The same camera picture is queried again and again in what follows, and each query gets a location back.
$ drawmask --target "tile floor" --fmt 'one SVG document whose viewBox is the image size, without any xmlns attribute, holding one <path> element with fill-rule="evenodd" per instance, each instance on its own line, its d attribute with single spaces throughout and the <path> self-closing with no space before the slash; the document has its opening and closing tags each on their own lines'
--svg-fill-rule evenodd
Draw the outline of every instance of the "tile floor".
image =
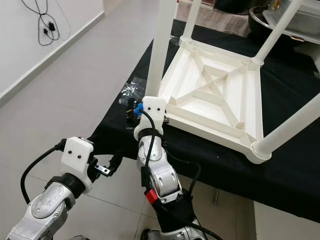
<svg viewBox="0 0 320 240">
<path fill-rule="evenodd" d="M 20 177 L 61 138 L 91 135 L 154 35 L 157 1 L 122 1 L 101 22 L 0 109 L 0 239 L 25 212 Z M 60 173 L 61 153 L 40 162 L 26 180 L 31 197 Z M 99 156 L 103 164 L 110 156 Z M 184 186 L 190 179 L 180 176 Z M 140 239 L 158 221 L 145 201 L 136 162 L 124 159 L 111 178 L 101 177 L 70 211 L 56 239 Z M 201 224 L 225 240 L 248 240 L 251 201 L 198 182 L 194 209 Z"/>
</svg>

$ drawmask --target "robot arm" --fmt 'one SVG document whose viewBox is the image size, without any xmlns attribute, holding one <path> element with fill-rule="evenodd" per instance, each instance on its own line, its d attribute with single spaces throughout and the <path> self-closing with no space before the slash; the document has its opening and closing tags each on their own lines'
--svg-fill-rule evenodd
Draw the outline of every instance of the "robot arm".
<svg viewBox="0 0 320 240">
<path fill-rule="evenodd" d="M 148 239 L 175 239 L 175 240 L 204 240 L 204 234 L 187 225 L 199 225 L 192 206 L 192 197 L 182 188 L 174 168 L 167 160 L 167 153 L 162 147 L 162 124 L 165 116 L 166 102 L 158 97 L 145 96 L 142 105 L 135 111 L 145 111 L 140 118 L 139 125 L 134 129 L 134 137 L 139 141 L 137 166 L 141 171 L 148 168 L 149 183 L 144 184 L 141 173 L 142 185 L 146 187 L 145 195 L 154 208 L 161 232 L 152 230 Z M 153 145 L 151 121 L 154 121 L 155 137 Z M 149 162 L 148 151 L 151 147 Z"/>
<path fill-rule="evenodd" d="M 28 203 L 23 218 L 14 226 L 8 240 L 50 240 L 67 220 L 69 210 L 92 183 L 110 169 L 97 164 L 93 143 L 78 137 L 66 140 L 62 154 L 62 176 L 54 176 L 45 191 Z"/>
</svg>

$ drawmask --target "wire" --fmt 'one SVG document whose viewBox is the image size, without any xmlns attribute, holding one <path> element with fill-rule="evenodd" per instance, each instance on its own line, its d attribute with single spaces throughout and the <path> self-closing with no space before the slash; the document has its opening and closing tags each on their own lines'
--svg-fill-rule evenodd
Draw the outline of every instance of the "wire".
<svg viewBox="0 0 320 240">
<path fill-rule="evenodd" d="M 39 7 L 39 4 L 38 4 L 38 1 L 37 1 L 37 0 L 34 0 L 35 6 L 36 6 L 36 10 L 35 10 L 35 9 L 32 9 L 31 7 L 29 7 L 29 6 L 25 3 L 24 0 L 21 0 L 21 2 L 23 3 L 23 5 L 24 5 L 27 9 L 29 9 L 30 11 L 32 11 L 32 12 L 34 12 L 34 13 L 36 13 L 36 14 L 39 15 L 39 18 L 38 18 L 38 34 L 37 34 L 37 36 L 38 36 L 38 43 L 39 43 L 41 46 L 48 46 L 48 45 L 52 44 L 54 41 L 56 41 L 56 40 L 58 40 L 58 39 L 60 38 L 60 32 L 59 32 L 59 29 L 58 29 L 57 22 L 56 22 L 55 18 L 48 13 L 48 0 L 45 0 L 45 12 L 43 12 L 43 13 L 41 13 L 41 10 L 40 10 L 40 7 Z M 55 28 L 56 33 L 57 33 L 57 37 L 54 37 L 53 31 L 50 29 L 49 25 L 45 23 L 45 21 L 44 21 L 44 19 L 43 19 L 44 16 L 47 16 L 47 17 L 49 17 L 49 18 L 52 19 L 52 22 L 53 22 L 53 24 L 54 24 L 54 28 Z M 42 42 L 40 41 L 40 33 L 41 33 L 41 31 L 40 31 L 40 30 L 41 30 L 41 29 L 40 29 L 40 21 L 44 24 L 44 26 L 45 26 L 44 29 L 47 30 L 47 32 L 49 32 L 49 31 L 51 32 L 52 37 L 50 37 L 50 36 L 48 35 L 48 33 L 44 33 L 44 34 L 51 40 L 51 41 L 48 42 L 48 43 L 42 43 Z"/>
<path fill-rule="evenodd" d="M 172 159 L 174 159 L 174 160 L 176 160 L 176 161 L 178 161 L 178 162 L 182 162 L 182 163 L 185 163 L 185 164 L 194 164 L 194 165 L 197 166 L 196 174 L 195 174 L 195 176 L 194 176 L 194 178 L 193 178 L 193 180 L 192 180 L 192 182 L 191 182 L 191 184 L 190 184 L 190 187 L 189 187 L 189 193 L 190 193 L 190 195 L 191 195 L 192 192 L 193 192 L 193 190 L 194 190 L 194 187 L 195 187 L 195 185 L 196 185 L 196 182 L 197 182 L 198 178 L 200 177 L 200 173 L 201 173 L 201 166 L 200 166 L 200 164 L 197 163 L 197 162 L 195 162 L 195 161 L 186 161 L 186 160 L 182 160 L 182 159 L 180 159 L 180 158 L 178 158 L 178 157 L 175 157 L 175 156 L 173 156 L 173 155 L 168 151 L 168 149 L 166 149 L 165 151 L 166 151 L 166 154 L 167 154 L 170 158 L 172 158 Z"/>
<path fill-rule="evenodd" d="M 200 230 L 201 232 L 204 233 L 204 235 L 208 234 L 212 237 L 214 237 L 216 240 L 223 240 L 219 235 L 217 235 L 216 233 L 214 233 L 213 231 L 210 231 L 209 229 L 206 229 L 204 227 L 202 227 L 201 225 L 197 225 L 193 222 L 189 222 L 189 221 L 186 221 L 186 220 L 183 220 L 183 219 L 180 219 L 178 216 L 172 214 L 172 216 L 179 222 L 185 224 L 186 226 L 189 226 L 189 227 L 192 227 L 194 229 L 198 229 Z"/>
<path fill-rule="evenodd" d="M 216 233 L 214 233 L 213 231 L 210 231 L 209 229 L 206 229 L 202 226 L 199 226 L 197 224 L 194 224 L 193 222 L 187 222 L 187 221 L 183 221 L 187 226 L 195 228 L 200 230 L 201 232 L 208 234 L 212 237 L 214 237 L 216 240 L 223 240 L 219 235 L 217 235 Z"/>
<path fill-rule="evenodd" d="M 152 148 L 154 146 L 154 142 L 155 142 L 155 138 L 156 138 L 156 126 L 155 126 L 155 122 L 153 121 L 153 119 L 150 117 L 150 115 L 148 113 L 146 113 L 144 110 L 140 109 L 140 112 L 143 113 L 150 121 L 151 127 L 152 127 L 152 135 L 151 135 L 151 141 L 150 141 L 150 146 L 148 149 L 148 153 L 146 155 L 146 160 L 145 160 L 145 177 L 149 178 L 149 160 L 150 160 L 150 156 L 151 156 L 151 152 L 152 152 Z"/>
<path fill-rule="evenodd" d="M 67 38 L 61 38 L 62 41 L 65 41 L 65 40 L 68 40 L 68 39 L 70 38 L 70 35 L 71 35 L 71 26 L 70 26 L 70 23 L 69 23 L 68 18 L 67 18 L 66 15 L 65 15 L 65 12 L 63 11 L 62 7 L 60 6 L 60 3 L 59 3 L 57 0 L 55 0 L 55 2 L 56 2 L 56 4 L 58 5 L 58 7 L 59 7 L 59 9 L 60 9 L 60 11 L 61 11 L 61 13 L 62 13 L 62 15 L 64 16 L 64 18 L 65 18 L 65 20 L 66 20 L 66 23 L 67 23 L 68 26 L 69 26 L 68 37 L 67 37 Z"/>
<path fill-rule="evenodd" d="M 28 175 L 28 173 L 31 171 L 31 169 L 37 165 L 37 163 L 39 163 L 42 159 L 44 159 L 45 157 L 47 157 L 49 154 L 53 153 L 56 150 L 63 150 L 63 148 L 65 147 L 66 144 L 66 139 L 62 139 L 58 144 L 56 144 L 54 147 L 50 148 L 48 151 L 46 151 L 44 154 L 42 154 L 41 156 L 39 156 L 36 160 L 34 160 L 23 172 L 22 176 L 21 176 L 21 180 L 20 180 L 20 188 L 21 188 L 21 192 L 23 195 L 23 198 L 26 202 L 26 204 L 30 203 L 30 199 L 29 196 L 27 194 L 26 191 L 26 177 Z"/>
<path fill-rule="evenodd" d="M 199 223 L 199 226 L 202 227 L 199 219 L 197 219 L 197 221 L 198 221 L 198 223 Z M 203 231 L 202 233 L 203 233 L 204 239 L 205 239 L 205 240 L 208 240 L 207 234 L 206 234 L 204 231 Z"/>
</svg>

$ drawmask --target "white wall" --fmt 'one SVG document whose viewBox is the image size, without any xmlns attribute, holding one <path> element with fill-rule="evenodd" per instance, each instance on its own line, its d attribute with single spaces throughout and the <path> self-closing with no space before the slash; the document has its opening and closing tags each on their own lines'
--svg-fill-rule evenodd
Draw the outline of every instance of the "white wall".
<svg viewBox="0 0 320 240">
<path fill-rule="evenodd" d="M 46 0 L 37 1 L 41 12 L 45 11 Z M 36 9 L 34 0 L 25 0 L 25 3 Z M 49 46 L 40 46 L 39 16 L 21 0 L 0 0 L 0 98 L 103 11 L 103 0 L 48 0 L 48 14 L 56 20 L 60 39 Z M 43 29 L 40 36 L 43 41 L 48 40 Z"/>
<path fill-rule="evenodd" d="M 320 224 L 254 202 L 257 240 L 319 240 Z"/>
</svg>

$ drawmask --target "black tablecloth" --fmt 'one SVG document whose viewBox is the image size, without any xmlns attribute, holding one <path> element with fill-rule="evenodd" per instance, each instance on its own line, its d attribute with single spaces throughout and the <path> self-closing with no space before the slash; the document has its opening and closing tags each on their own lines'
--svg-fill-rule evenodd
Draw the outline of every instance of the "black tablecloth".
<svg viewBox="0 0 320 240">
<path fill-rule="evenodd" d="M 172 34 L 180 36 L 185 23 L 174 21 Z M 253 57 L 260 46 L 250 39 L 196 26 L 193 39 Z M 178 46 L 170 43 L 168 68 Z M 151 45 L 128 79 L 147 79 Z M 320 79 L 311 58 L 295 53 L 289 45 L 276 45 L 261 68 L 263 131 L 266 136 L 320 92 Z M 91 136 L 97 154 L 114 154 L 126 146 L 125 156 L 136 159 L 138 143 L 126 130 L 126 106 L 115 99 Z M 168 150 L 175 156 L 202 165 L 200 181 L 268 206 L 320 223 L 320 120 L 255 165 L 236 151 L 175 127 L 164 126 Z M 193 177 L 192 166 L 169 159 L 176 171 Z"/>
</svg>

